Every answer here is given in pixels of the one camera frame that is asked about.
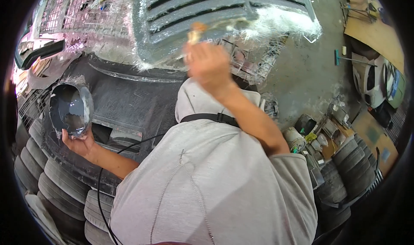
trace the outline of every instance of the right hand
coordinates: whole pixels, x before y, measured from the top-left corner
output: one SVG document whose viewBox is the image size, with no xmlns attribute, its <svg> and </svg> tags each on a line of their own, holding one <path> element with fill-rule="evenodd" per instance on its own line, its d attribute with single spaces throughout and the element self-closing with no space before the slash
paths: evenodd
<svg viewBox="0 0 414 245">
<path fill-rule="evenodd" d="M 230 57 L 221 45 L 206 42 L 184 46 L 188 76 L 193 77 L 216 100 L 225 98 L 235 82 L 230 73 Z"/>
<path fill-rule="evenodd" d="M 95 163 L 93 159 L 93 151 L 97 144 L 90 128 L 86 134 L 80 138 L 74 136 L 70 136 L 69 138 L 68 132 L 65 129 L 62 129 L 62 141 L 71 151 L 81 155 L 88 161 Z"/>
</svg>

